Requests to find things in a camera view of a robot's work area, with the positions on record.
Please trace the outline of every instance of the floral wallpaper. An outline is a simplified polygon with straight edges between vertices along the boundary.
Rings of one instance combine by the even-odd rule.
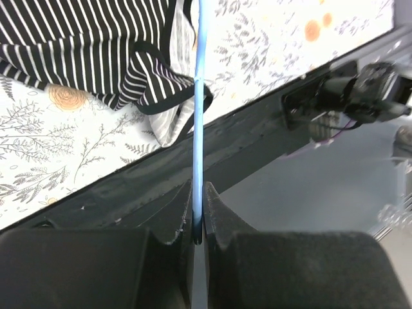
[[[206,83],[215,99],[205,122],[392,28],[393,0],[213,5]],[[197,1],[192,20],[197,28]],[[158,147],[148,119],[133,106],[114,112],[82,91],[39,91],[0,76],[0,229]]]

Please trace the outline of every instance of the orange flower print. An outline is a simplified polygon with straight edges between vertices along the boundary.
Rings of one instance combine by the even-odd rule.
[[[363,44],[365,44],[365,40],[364,40],[363,38],[360,38],[360,39],[357,41],[357,44],[358,44],[358,46],[363,45]]]
[[[308,21],[304,27],[304,37],[308,42],[315,42],[321,35],[321,26],[314,19]]]
[[[322,17],[323,26],[325,28],[330,27],[330,25],[332,24],[332,20],[333,20],[333,17],[332,17],[331,13],[324,14],[323,17]]]
[[[196,31],[194,33],[194,44],[193,44],[193,49],[192,50],[197,50],[198,49],[198,32]]]
[[[49,198],[49,199],[47,200],[47,205],[51,205],[51,204],[55,203],[56,201],[57,201],[56,198]]]
[[[84,91],[60,85],[50,85],[48,92],[50,100],[62,111],[75,111],[81,108],[87,99]]]

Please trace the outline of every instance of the pink wire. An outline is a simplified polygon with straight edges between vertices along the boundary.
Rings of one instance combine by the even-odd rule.
[[[299,155],[301,155],[301,154],[303,154],[307,151],[312,151],[312,150],[316,149],[318,146],[330,145],[330,142],[332,140],[335,140],[337,137],[339,137],[345,131],[345,129],[347,127],[349,127],[352,123],[353,123],[353,121],[349,120],[349,122],[341,130],[339,130],[339,132],[337,132],[335,135],[328,138],[327,140],[322,140],[322,141],[317,142],[317,143],[311,142],[311,144],[313,144],[313,147],[311,147],[311,148],[302,148],[298,151],[295,151],[294,153],[286,154],[286,155],[284,154],[283,156],[280,156],[278,159],[285,160],[285,159],[295,158],[295,157],[297,157],[297,156],[299,156]]]

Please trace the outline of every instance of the white fabric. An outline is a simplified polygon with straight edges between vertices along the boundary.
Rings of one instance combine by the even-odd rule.
[[[194,76],[196,50],[192,47],[195,33],[190,22],[183,14],[184,0],[178,0],[174,13],[171,32],[170,59],[171,68],[176,73]],[[180,106],[180,115],[176,116],[178,106],[163,113],[150,115],[149,121],[156,138],[162,147],[169,147],[179,137],[180,132],[194,112],[194,97]]]
[[[206,78],[215,99],[206,122],[392,28],[393,0],[321,2],[214,0]],[[194,0],[195,28],[196,12]],[[319,37],[308,42],[308,21],[322,24],[327,13],[331,23],[321,26]],[[181,70],[193,75],[194,61]],[[190,113],[192,102],[185,108]],[[172,121],[174,111],[170,113]],[[155,125],[156,117],[150,121]],[[170,132],[165,140],[165,145],[173,140]],[[0,228],[157,147],[148,117],[133,106],[112,111],[81,91],[58,86],[39,91],[1,77]]]

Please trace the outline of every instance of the blue cord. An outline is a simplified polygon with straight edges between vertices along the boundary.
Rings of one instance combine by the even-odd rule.
[[[199,0],[198,48],[194,76],[194,133],[193,133],[193,238],[196,244],[202,239],[203,193],[203,100],[205,79],[205,54],[209,7],[211,0]]]

